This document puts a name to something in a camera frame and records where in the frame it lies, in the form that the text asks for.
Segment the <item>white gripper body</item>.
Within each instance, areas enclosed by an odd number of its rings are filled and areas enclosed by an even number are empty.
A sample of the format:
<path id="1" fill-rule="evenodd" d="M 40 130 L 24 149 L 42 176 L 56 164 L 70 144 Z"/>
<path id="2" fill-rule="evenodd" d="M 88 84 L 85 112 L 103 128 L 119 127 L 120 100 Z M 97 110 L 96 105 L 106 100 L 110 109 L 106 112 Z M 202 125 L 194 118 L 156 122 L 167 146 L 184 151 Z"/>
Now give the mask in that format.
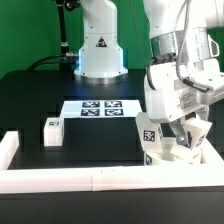
<path id="1" fill-rule="evenodd" d="M 220 71 L 216 59 L 203 62 L 202 71 L 187 72 L 184 65 L 180 66 L 181 75 L 193 82 L 200 83 L 212 90 L 200 92 L 185 85 L 176 76 L 175 63 L 164 63 L 150 67 L 152 82 L 155 89 L 144 80 L 146 112 L 153 123 L 169 123 L 185 115 L 224 99 L 224 72 Z"/>

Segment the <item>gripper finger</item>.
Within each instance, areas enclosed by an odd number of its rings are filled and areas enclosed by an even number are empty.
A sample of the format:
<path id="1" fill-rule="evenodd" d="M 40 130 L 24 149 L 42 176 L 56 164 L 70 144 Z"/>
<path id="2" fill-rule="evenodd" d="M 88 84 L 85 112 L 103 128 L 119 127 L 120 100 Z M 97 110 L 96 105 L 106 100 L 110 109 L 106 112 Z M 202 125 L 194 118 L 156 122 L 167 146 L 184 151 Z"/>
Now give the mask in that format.
<path id="1" fill-rule="evenodd" d="M 186 119 L 181 117 L 169 123 L 169 126 L 175 135 L 177 144 L 182 146 L 189 145 L 187 132 L 184 129 L 185 121 Z"/>
<path id="2" fill-rule="evenodd" d="M 196 114 L 196 119 L 200 122 L 207 122 L 209 119 L 209 113 L 210 109 L 209 106 L 203 106 L 202 108 L 198 109 L 195 114 Z"/>

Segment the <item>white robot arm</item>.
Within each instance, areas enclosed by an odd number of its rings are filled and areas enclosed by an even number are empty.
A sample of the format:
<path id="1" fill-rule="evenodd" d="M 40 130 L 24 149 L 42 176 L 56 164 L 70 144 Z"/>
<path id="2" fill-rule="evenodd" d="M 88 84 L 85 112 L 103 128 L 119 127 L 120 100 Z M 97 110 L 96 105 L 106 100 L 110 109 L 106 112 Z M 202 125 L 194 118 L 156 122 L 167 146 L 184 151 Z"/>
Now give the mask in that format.
<path id="1" fill-rule="evenodd" d="M 84 44 L 74 75 L 93 83 L 125 74 L 117 43 L 117 12 L 110 0 L 81 0 Z M 148 118 L 167 123 L 180 145 L 190 143 L 185 116 L 207 118 L 209 105 L 224 98 L 219 45 L 208 30 L 224 27 L 224 0 L 143 0 L 152 59 L 146 64 Z"/>

